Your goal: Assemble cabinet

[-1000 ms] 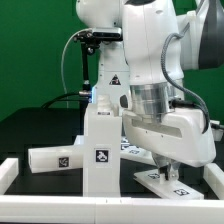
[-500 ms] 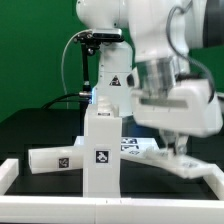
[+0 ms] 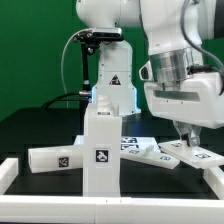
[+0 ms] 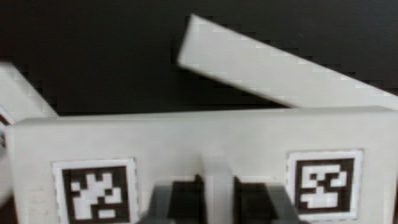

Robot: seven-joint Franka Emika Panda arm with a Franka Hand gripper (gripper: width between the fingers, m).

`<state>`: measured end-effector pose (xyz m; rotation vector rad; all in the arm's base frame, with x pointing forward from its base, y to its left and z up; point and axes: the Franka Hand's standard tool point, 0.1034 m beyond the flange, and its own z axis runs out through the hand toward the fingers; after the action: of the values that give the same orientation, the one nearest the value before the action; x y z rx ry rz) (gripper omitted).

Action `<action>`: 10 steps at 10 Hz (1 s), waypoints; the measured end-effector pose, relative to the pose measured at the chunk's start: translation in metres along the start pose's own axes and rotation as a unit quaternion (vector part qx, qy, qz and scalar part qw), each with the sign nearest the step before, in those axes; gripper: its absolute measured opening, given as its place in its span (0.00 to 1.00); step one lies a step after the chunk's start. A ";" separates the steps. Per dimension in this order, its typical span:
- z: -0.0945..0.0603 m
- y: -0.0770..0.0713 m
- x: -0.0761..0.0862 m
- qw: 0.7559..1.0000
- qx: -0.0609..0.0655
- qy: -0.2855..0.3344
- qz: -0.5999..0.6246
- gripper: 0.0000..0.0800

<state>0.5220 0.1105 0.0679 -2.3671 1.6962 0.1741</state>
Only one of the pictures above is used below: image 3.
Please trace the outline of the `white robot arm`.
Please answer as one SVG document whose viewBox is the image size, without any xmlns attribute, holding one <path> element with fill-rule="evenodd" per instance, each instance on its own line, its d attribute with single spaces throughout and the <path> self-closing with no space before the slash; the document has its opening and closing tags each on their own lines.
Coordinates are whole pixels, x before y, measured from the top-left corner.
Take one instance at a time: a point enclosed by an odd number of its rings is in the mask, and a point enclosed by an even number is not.
<svg viewBox="0 0 224 224">
<path fill-rule="evenodd" d="M 89 28 L 142 27 L 148 61 L 140 74 L 151 113 L 174 122 L 180 138 L 200 144 L 203 127 L 224 126 L 224 62 L 206 51 L 206 39 L 224 37 L 224 0 L 77 0 Z"/>
</svg>

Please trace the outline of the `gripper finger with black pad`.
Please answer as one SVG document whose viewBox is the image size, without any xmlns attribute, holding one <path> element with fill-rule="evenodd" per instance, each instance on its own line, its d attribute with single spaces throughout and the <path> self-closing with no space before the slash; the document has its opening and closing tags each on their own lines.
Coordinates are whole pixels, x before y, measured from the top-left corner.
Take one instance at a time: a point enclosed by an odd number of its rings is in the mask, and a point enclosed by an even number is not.
<svg viewBox="0 0 224 224">
<path fill-rule="evenodd" d="M 200 133 L 201 133 L 201 126 L 191 125 L 189 127 L 188 139 L 189 145 L 191 147 L 196 147 L 200 145 Z"/>
<path fill-rule="evenodd" d="M 189 128 L 186 123 L 174 121 L 173 125 L 182 141 L 189 143 Z"/>
</svg>

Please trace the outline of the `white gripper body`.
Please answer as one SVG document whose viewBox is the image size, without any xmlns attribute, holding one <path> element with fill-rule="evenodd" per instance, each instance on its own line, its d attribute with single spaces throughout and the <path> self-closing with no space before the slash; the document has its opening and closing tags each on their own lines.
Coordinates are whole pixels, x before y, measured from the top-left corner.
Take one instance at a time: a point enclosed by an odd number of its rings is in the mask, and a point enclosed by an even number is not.
<svg viewBox="0 0 224 224">
<path fill-rule="evenodd" d="M 151 63 L 139 71 L 147 105 L 155 117 L 216 129 L 224 126 L 224 93 L 218 72 L 196 73 L 179 90 L 165 91 L 153 81 Z"/>
</svg>

